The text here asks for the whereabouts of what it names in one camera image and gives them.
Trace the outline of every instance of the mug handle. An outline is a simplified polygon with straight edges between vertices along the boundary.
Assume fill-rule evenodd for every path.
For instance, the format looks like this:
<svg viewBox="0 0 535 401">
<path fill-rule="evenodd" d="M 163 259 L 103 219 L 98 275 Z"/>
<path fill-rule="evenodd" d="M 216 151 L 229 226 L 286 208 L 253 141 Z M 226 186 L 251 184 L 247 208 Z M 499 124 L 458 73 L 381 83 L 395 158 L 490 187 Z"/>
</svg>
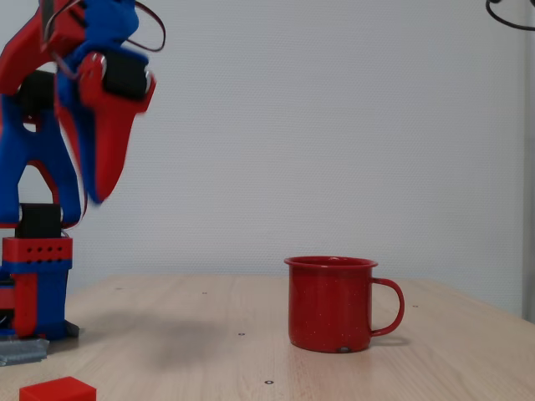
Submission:
<svg viewBox="0 0 535 401">
<path fill-rule="evenodd" d="M 405 299 L 403 298 L 403 292 L 401 291 L 400 286 L 398 286 L 392 280 L 372 277 L 372 282 L 374 284 L 380 284 L 381 286 L 387 286 L 394 289 L 396 294 L 398 294 L 398 298 L 400 299 L 400 311 L 398 312 L 398 316 L 395 317 L 394 322 L 388 327 L 380 328 L 379 330 L 372 330 L 371 332 L 371 337 L 384 336 L 385 334 L 393 332 L 400 325 L 401 320 L 403 319 L 403 314 L 405 313 Z"/>
</svg>

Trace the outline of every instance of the mug rim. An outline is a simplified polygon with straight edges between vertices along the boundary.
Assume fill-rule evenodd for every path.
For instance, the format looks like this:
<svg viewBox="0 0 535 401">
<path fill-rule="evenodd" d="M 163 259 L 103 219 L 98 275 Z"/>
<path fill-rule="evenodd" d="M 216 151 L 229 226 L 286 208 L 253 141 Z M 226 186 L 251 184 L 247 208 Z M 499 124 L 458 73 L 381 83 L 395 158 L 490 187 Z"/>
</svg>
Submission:
<svg viewBox="0 0 535 401">
<path fill-rule="evenodd" d="M 347 262 L 333 265 L 330 261 Z M 308 269 L 370 269 L 379 265 L 376 261 L 349 256 L 294 256 L 284 259 L 289 266 L 305 267 Z"/>
</svg>

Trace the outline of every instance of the red block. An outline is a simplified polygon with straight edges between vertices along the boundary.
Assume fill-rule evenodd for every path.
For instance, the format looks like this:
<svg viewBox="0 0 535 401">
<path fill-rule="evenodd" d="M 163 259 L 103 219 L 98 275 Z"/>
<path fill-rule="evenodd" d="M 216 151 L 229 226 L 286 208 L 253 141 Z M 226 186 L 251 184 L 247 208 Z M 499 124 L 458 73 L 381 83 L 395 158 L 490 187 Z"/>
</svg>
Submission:
<svg viewBox="0 0 535 401">
<path fill-rule="evenodd" d="M 60 378 L 20 389 L 20 401 L 96 401 L 97 389 L 75 378 Z"/>
</svg>

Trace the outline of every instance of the red mug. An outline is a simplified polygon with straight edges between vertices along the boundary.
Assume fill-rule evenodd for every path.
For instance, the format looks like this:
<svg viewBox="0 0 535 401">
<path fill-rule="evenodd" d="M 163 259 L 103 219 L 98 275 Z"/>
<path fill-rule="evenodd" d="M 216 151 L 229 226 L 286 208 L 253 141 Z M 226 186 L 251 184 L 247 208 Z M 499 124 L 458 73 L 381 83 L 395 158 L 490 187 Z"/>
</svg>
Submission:
<svg viewBox="0 0 535 401">
<path fill-rule="evenodd" d="M 285 260 L 290 266 L 289 335 L 293 345 L 320 353 L 355 353 L 372 337 L 393 332 L 405 312 L 401 288 L 391 280 L 374 278 L 375 261 L 336 256 L 301 256 Z M 371 287 L 393 288 L 400 299 L 394 322 L 371 329 Z"/>
</svg>

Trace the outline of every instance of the wooden table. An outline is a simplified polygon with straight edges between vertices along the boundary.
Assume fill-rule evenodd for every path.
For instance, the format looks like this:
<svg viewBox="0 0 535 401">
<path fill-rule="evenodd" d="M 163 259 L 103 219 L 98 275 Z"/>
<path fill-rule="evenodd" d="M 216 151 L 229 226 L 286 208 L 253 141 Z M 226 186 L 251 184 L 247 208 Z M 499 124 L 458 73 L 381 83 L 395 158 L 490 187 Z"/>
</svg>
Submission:
<svg viewBox="0 0 535 401">
<path fill-rule="evenodd" d="M 99 401 L 535 399 L 534 325 L 434 282 L 399 283 L 397 331 L 362 353 L 320 354 L 288 342 L 286 278 L 112 277 L 68 300 L 78 341 L 0 368 L 0 400 L 63 376 Z M 396 308 L 374 286 L 374 325 Z"/>
</svg>

